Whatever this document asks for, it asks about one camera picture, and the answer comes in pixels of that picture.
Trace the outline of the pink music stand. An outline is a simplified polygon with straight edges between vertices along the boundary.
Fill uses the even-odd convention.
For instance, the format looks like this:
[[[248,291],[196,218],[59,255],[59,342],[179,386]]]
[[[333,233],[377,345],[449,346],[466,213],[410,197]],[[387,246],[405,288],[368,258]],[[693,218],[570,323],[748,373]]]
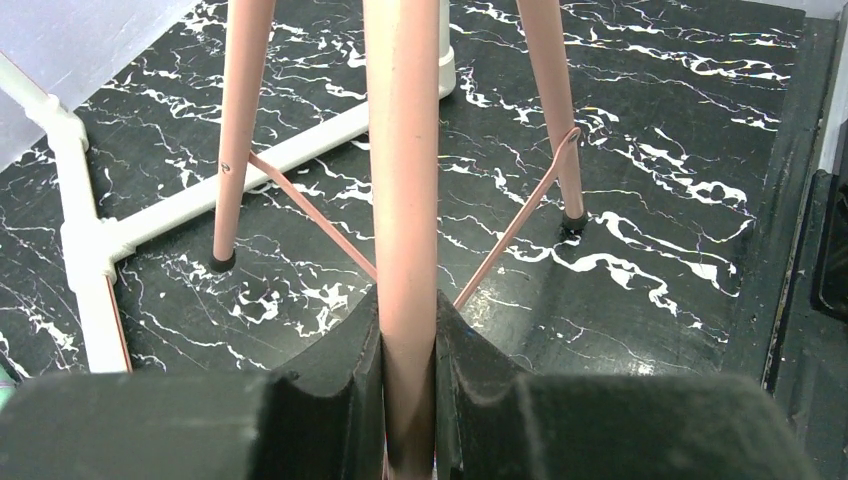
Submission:
[[[259,90],[275,5],[228,6],[222,124],[211,268],[229,270]],[[561,8],[556,1],[518,5],[554,161],[503,234],[509,241],[541,196],[559,182],[565,217],[585,207],[577,157]],[[435,454],[437,203],[440,5],[367,1],[363,5],[375,232],[378,321],[383,340],[387,473],[427,479]]]

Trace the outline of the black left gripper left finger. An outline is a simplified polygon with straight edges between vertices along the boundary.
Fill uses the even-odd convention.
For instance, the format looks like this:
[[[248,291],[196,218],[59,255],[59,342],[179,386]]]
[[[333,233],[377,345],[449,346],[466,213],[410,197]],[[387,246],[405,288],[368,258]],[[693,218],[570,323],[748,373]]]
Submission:
[[[377,296],[271,371],[53,374],[1,413],[5,479],[377,479]]]

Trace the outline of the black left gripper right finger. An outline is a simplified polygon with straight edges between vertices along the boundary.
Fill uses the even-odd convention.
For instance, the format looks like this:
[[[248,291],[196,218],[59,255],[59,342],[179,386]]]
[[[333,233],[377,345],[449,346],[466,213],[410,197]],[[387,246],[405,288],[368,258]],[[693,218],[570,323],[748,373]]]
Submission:
[[[814,479],[774,400],[733,375],[540,374],[437,298],[441,479]]]

